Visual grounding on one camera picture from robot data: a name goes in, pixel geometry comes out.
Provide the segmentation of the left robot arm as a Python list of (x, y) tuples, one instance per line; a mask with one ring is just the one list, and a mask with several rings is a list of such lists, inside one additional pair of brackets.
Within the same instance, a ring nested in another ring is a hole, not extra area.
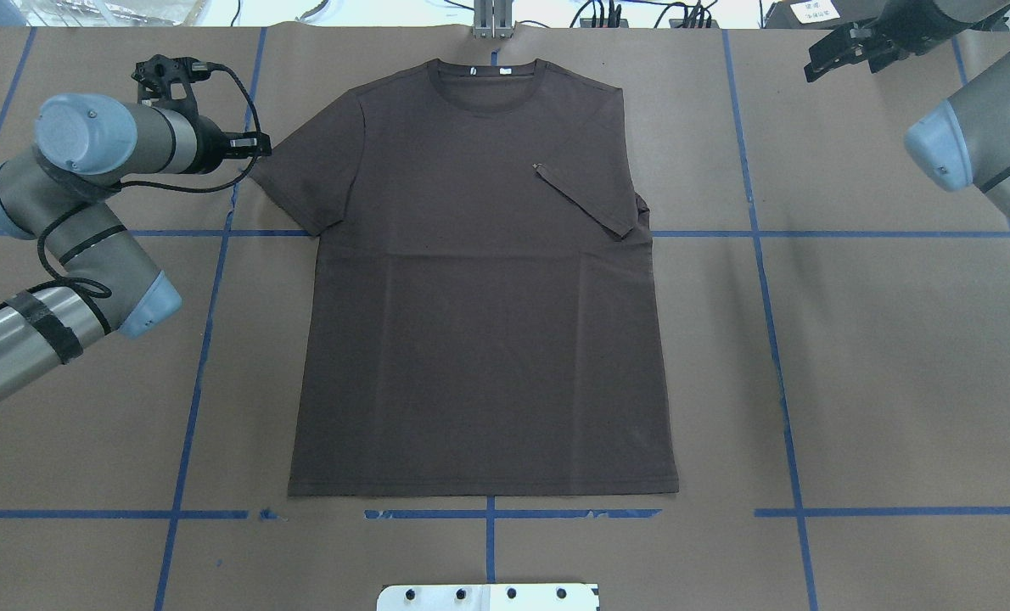
[(131, 174), (202, 174), (271, 152), (260, 128), (225, 132), (187, 99), (125, 104), (56, 94), (31, 150), (0, 164), (0, 229), (35, 241), (45, 283), (0, 303), (0, 401), (114, 332), (136, 338), (182, 296), (109, 199)]

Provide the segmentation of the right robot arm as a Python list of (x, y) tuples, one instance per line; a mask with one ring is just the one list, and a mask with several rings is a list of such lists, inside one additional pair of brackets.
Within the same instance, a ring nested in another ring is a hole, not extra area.
[[(839, 25), (812, 45), (806, 80), (861, 62), (880, 72), (1009, 8), (1008, 1), (889, 1), (877, 17)], [(916, 121), (904, 144), (937, 186), (974, 186), (1010, 221), (1010, 50)]]

